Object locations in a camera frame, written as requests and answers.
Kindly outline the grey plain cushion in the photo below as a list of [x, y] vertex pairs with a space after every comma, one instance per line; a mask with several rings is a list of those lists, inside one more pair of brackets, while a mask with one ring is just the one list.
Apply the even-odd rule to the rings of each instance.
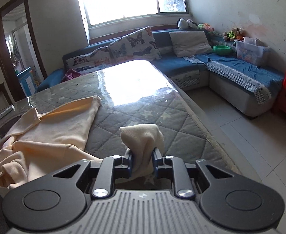
[[174, 31], [169, 32], [169, 35], [173, 51], [179, 58], [213, 52], [203, 31]]

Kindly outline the blue corner sofa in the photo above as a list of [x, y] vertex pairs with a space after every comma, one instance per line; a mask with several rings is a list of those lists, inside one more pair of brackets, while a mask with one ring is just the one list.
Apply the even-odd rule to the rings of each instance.
[[[205, 30], [193, 30], [203, 31], [206, 34], [208, 43], [210, 44], [210, 36]], [[233, 83], [229, 79], [226, 79], [220, 75], [210, 72], [206, 64], [197, 59], [194, 56], [179, 58], [173, 51], [173, 44], [169, 35], [170, 30], [154, 32], [152, 30], [153, 37], [155, 38], [157, 47], [161, 53], [162, 58], [154, 61], [148, 61], [155, 66], [159, 71], [170, 78], [179, 88], [188, 91], [196, 88], [202, 88], [205, 86], [210, 87], [214, 92], [223, 97], [237, 110], [249, 117], [257, 117], [267, 111], [269, 111], [276, 100], [276, 97], [268, 100], [264, 104], [259, 104], [254, 94], [240, 87], [238, 84]], [[62, 78], [68, 71], [65, 68], [65, 61], [69, 58], [76, 57], [81, 54], [90, 53], [97, 48], [108, 46], [114, 40], [106, 41], [103, 43], [97, 43], [90, 45], [86, 48], [69, 53], [63, 57], [64, 67], [62, 69], [52, 72], [39, 86], [39, 91], [50, 88], [61, 83]], [[95, 72], [101, 69], [109, 68], [114, 65], [118, 65], [112, 56], [110, 51], [112, 65], [101, 65], [95, 68], [80, 71], [81, 75]]]

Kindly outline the large butterfly print cushion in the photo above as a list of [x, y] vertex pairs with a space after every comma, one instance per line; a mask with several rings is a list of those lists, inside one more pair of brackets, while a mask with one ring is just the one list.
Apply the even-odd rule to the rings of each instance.
[[162, 58], [151, 27], [122, 36], [110, 43], [109, 48], [117, 64], [132, 60], [154, 61]]

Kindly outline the white black plush toy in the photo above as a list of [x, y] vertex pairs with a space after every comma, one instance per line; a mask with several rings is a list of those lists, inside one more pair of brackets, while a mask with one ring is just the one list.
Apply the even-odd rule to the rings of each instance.
[[185, 20], [183, 18], [180, 18], [177, 21], [177, 26], [179, 29], [182, 29], [182, 30], [198, 28], [197, 23], [193, 22], [191, 19]]

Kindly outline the blue sofa blanket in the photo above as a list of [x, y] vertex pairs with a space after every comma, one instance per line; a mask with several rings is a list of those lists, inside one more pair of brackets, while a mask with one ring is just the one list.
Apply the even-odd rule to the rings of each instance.
[[198, 54], [195, 57], [205, 63], [210, 72], [254, 94], [259, 104], [276, 97], [282, 88], [283, 73], [269, 66], [255, 66], [241, 59], [214, 53]]

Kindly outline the clear plastic storage box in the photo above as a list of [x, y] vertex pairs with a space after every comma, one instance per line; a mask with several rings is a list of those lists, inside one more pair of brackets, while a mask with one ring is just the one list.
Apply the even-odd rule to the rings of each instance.
[[244, 37], [244, 41], [235, 41], [236, 56], [245, 62], [255, 66], [265, 66], [271, 52], [271, 48], [255, 38]]

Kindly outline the brown green plush toys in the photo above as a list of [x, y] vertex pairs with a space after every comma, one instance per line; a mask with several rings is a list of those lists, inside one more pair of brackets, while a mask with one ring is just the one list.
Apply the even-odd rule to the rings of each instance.
[[235, 40], [243, 41], [244, 30], [242, 28], [232, 28], [230, 32], [223, 32], [223, 40], [234, 42]]

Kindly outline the pink cloth on sofa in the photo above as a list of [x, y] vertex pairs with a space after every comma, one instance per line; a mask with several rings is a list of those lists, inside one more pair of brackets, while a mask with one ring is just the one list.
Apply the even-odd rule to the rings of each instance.
[[81, 73], [80, 72], [77, 72], [73, 69], [69, 69], [64, 77], [62, 78], [61, 82], [65, 82], [65, 81], [69, 81], [69, 80], [72, 80], [72, 79], [75, 79], [75, 78], [78, 78], [81, 76]]

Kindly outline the grey remote control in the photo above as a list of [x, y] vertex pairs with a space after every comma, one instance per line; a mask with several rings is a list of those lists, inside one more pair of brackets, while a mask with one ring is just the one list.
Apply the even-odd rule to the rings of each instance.
[[5, 108], [3, 111], [0, 112], [0, 119], [14, 110], [15, 110], [14, 105], [10, 105], [9, 107]]

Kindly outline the orange green plush toys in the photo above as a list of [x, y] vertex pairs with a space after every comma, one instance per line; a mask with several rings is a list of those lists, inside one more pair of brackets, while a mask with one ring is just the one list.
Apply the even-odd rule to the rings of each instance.
[[201, 23], [201, 24], [197, 25], [197, 27], [199, 29], [203, 29], [203, 30], [206, 30], [208, 32], [213, 32], [214, 31], [214, 28], [212, 26], [210, 26], [209, 24], [207, 24], [207, 23]]

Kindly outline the green plastic bowl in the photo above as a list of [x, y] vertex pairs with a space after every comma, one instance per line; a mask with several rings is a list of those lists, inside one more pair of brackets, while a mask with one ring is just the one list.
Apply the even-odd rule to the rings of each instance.
[[219, 56], [229, 56], [232, 53], [232, 48], [226, 45], [215, 45], [213, 51]]

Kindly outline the blue white cabinet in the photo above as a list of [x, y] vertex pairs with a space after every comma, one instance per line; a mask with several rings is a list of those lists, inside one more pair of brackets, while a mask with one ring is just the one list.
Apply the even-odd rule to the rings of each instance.
[[35, 93], [37, 86], [32, 76], [32, 67], [19, 72], [17, 78], [26, 97], [30, 97]]

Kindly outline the small butterfly print cushion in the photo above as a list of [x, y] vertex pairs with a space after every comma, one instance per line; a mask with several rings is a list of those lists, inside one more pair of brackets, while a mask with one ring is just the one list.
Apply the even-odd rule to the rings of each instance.
[[112, 65], [108, 46], [97, 48], [90, 53], [81, 54], [65, 61], [65, 68], [67, 70], [73, 69], [77, 72], [101, 65]]

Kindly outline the dark wooden door frame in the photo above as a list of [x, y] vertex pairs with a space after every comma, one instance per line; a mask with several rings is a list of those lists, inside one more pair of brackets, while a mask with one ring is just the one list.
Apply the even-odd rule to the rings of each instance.
[[[9, 35], [12, 36], [13, 40], [12, 44], [7, 44], [7, 36], [5, 35], [3, 19], [20, 5], [22, 5], [24, 8], [26, 21], [20, 24], [14, 30], [12, 30], [11, 33], [9, 33]], [[27, 95], [18, 79], [18, 74], [16, 71], [17, 66], [21, 65], [22, 67], [24, 67], [24, 64], [14, 35], [16, 31], [18, 31], [20, 28], [23, 28], [25, 25], [28, 27], [29, 30], [32, 49], [35, 53], [35, 59], [37, 60], [37, 64], [39, 66], [38, 71], [41, 72], [43, 79], [46, 79], [47, 73], [43, 65], [37, 41], [35, 39], [28, 0], [10, 0], [0, 8], [0, 67], [6, 84], [8, 85], [9, 92], [11, 93], [14, 101], [24, 99]]]

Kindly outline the cream beige garment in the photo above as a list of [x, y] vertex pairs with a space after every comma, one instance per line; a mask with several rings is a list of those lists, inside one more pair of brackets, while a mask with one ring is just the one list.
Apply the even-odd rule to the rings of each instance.
[[99, 96], [66, 103], [49, 113], [28, 110], [0, 143], [0, 195], [79, 160], [101, 163], [87, 152]]

